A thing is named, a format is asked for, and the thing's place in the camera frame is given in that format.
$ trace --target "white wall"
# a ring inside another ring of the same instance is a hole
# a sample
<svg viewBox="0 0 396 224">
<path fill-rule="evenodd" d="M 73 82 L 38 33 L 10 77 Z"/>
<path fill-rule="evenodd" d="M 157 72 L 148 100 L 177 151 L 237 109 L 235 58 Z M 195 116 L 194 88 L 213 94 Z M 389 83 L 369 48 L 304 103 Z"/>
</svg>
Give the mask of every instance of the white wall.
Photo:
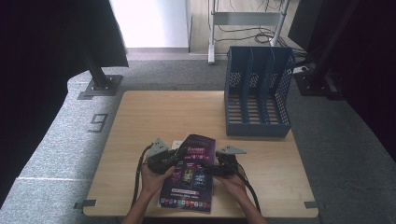
<svg viewBox="0 0 396 224">
<path fill-rule="evenodd" d="M 110 0 L 110 3 L 125 48 L 189 46 L 190 0 Z"/>
</svg>

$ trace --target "person's arm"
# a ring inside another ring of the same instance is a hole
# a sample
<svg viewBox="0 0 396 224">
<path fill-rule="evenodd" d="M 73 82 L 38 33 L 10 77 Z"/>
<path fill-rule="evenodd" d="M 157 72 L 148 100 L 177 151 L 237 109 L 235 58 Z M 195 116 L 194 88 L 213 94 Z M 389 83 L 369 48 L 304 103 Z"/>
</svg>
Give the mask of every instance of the person's arm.
<svg viewBox="0 0 396 224">
<path fill-rule="evenodd" d="M 171 167 L 164 175 L 157 175 L 151 172 L 146 164 L 142 165 L 142 190 L 122 224 L 142 223 L 152 197 L 163 186 L 163 181 L 174 171 L 175 167 Z"/>
<path fill-rule="evenodd" d="M 268 224 L 267 220 L 257 210 L 256 206 L 251 202 L 247 195 L 246 186 L 244 182 L 237 176 L 233 175 L 230 178 L 223 178 L 214 176 L 217 180 L 223 183 L 224 187 L 230 192 L 233 198 L 239 203 L 247 218 L 249 224 Z"/>
</svg>

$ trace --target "gray carpet floor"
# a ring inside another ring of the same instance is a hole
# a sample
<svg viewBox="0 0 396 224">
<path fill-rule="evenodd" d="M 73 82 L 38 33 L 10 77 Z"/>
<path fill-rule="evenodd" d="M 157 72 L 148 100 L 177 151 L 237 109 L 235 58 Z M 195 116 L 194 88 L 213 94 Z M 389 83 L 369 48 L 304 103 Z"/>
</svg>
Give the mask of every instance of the gray carpet floor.
<svg viewBox="0 0 396 224">
<path fill-rule="evenodd" d="M 74 205 L 88 195 L 122 94 L 222 91 L 226 67 L 222 60 L 215 65 L 206 60 L 130 61 L 130 68 L 104 68 L 107 75 L 123 75 L 116 95 L 91 100 L 78 100 L 90 74 L 70 79 L 64 105 L 15 180 L 0 223 L 119 223 L 116 217 L 86 217 Z M 269 218 L 270 223 L 396 223 L 396 164 L 348 103 L 303 97 L 292 80 L 287 108 L 319 217 Z M 92 123 L 95 114 L 107 114 L 99 133 L 90 132 L 100 125 Z"/>
</svg>

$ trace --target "forearm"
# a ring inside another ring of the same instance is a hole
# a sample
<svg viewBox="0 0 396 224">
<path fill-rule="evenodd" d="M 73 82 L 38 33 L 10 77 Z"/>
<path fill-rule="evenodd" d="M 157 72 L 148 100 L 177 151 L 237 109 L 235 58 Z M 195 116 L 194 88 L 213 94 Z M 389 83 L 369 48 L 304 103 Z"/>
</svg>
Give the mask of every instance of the forearm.
<svg viewBox="0 0 396 224">
<path fill-rule="evenodd" d="M 152 194 L 142 191 L 125 219 L 122 221 L 122 224 L 142 223 L 152 197 Z"/>
<path fill-rule="evenodd" d="M 254 206 L 244 191 L 234 193 L 233 197 L 244 211 L 245 217 L 247 218 L 247 223 L 268 224 L 267 220 L 265 220 L 259 210 L 257 210 L 256 206 Z"/>
</svg>

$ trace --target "wooden table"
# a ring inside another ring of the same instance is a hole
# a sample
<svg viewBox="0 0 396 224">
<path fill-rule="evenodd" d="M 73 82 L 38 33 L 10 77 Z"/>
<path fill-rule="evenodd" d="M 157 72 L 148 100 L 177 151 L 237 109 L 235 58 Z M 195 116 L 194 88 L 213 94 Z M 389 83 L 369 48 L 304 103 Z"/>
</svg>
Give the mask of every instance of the wooden table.
<svg viewBox="0 0 396 224">
<path fill-rule="evenodd" d="M 127 214 L 134 193 L 134 177 L 143 149 L 160 137 L 166 145 L 197 133 L 217 140 L 216 148 L 245 149 L 237 155 L 255 189 L 265 217 L 316 217 L 306 208 L 314 196 L 292 131 L 285 138 L 231 137 L 225 132 L 223 91 L 127 91 L 124 93 L 87 200 L 87 216 Z M 214 181 L 210 214 L 157 206 L 154 196 L 147 217 L 243 217 L 226 189 Z"/>
</svg>

